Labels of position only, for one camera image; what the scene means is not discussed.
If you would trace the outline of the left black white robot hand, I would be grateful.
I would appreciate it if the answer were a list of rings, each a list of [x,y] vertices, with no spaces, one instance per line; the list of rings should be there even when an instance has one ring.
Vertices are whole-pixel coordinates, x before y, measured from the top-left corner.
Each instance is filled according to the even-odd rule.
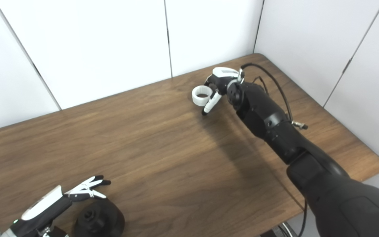
[[[67,192],[60,185],[36,201],[3,233],[5,237],[48,237],[54,230],[53,221],[72,206],[74,202],[91,198],[106,199],[96,190],[99,186],[110,185],[103,175],[92,176]]]

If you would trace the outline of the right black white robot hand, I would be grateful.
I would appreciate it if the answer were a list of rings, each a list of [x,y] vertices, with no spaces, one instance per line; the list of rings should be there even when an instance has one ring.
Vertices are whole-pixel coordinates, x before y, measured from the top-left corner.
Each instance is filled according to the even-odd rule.
[[[234,70],[228,67],[218,66],[212,70],[212,74],[206,78],[204,86],[215,85],[215,91],[209,98],[209,101],[202,110],[202,115],[206,116],[212,108],[218,103],[222,96],[227,94],[227,90],[232,83],[242,82],[244,72],[242,69]]]

